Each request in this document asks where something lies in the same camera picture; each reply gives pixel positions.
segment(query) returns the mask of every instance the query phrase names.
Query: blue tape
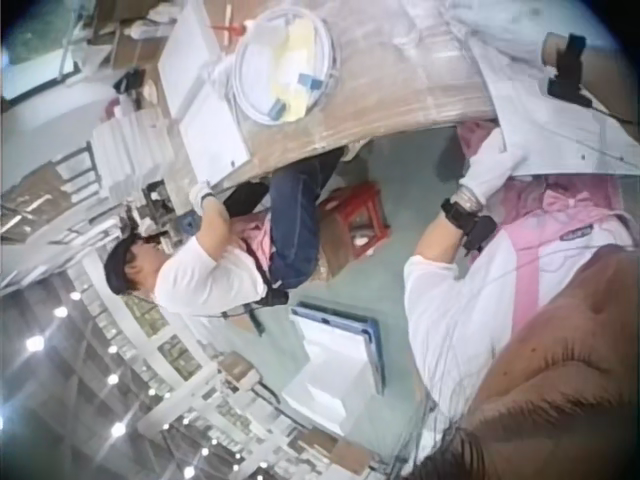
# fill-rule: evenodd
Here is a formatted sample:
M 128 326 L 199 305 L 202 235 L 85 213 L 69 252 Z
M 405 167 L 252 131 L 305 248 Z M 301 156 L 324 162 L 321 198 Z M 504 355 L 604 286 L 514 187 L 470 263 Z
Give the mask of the blue tape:
M 308 73 L 301 73 L 298 75 L 298 84 L 311 91 L 315 91 L 320 90 L 324 82 L 313 75 L 309 75 Z
M 271 105 L 271 108 L 269 109 L 267 115 L 271 120 L 275 122 L 282 118 L 286 110 L 287 104 L 278 98 L 275 102 L 273 102 L 273 105 Z

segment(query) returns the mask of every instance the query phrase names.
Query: plastic wrap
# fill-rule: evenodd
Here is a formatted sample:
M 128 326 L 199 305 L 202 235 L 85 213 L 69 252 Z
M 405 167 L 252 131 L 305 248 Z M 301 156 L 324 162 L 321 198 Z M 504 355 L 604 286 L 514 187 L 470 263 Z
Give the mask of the plastic wrap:
M 281 5 L 314 12 L 331 32 L 339 66 L 302 120 L 263 126 L 235 108 L 252 161 L 225 185 L 365 138 L 494 115 L 480 72 L 440 15 L 441 0 L 253 3 L 254 17 Z

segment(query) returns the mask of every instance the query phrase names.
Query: white sheet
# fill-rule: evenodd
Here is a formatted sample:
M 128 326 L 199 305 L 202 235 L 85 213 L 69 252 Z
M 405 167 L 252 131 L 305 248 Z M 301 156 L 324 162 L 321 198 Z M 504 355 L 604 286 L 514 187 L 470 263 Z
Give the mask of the white sheet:
M 507 148 L 528 159 L 514 175 L 640 175 L 640 145 L 605 115 L 543 96 L 542 70 L 469 40 L 496 107 Z M 594 99 L 594 106 L 604 109 Z
M 180 133 L 199 182 L 213 185 L 249 160 L 227 102 L 208 83 L 180 122 Z

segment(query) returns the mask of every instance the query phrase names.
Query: blue jeans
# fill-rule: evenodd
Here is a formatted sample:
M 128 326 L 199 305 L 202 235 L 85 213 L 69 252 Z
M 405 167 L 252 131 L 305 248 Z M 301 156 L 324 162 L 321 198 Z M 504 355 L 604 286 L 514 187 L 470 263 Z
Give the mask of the blue jeans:
M 316 203 L 344 148 L 287 165 L 271 177 L 271 255 L 269 276 L 290 290 L 306 282 L 318 265 L 320 227 Z

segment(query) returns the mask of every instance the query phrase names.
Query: black wristband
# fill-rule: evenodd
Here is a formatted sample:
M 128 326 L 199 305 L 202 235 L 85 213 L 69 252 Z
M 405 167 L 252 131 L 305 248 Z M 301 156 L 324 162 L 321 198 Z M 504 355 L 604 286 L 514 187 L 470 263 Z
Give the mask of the black wristband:
M 445 199 L 440 205 L 445 217 L 457 229 L 461 230 L 465 236 L 468 236 L 476 224 L 478 215 L 468 212 L 458 202 L 451 203 L 450 199 Z

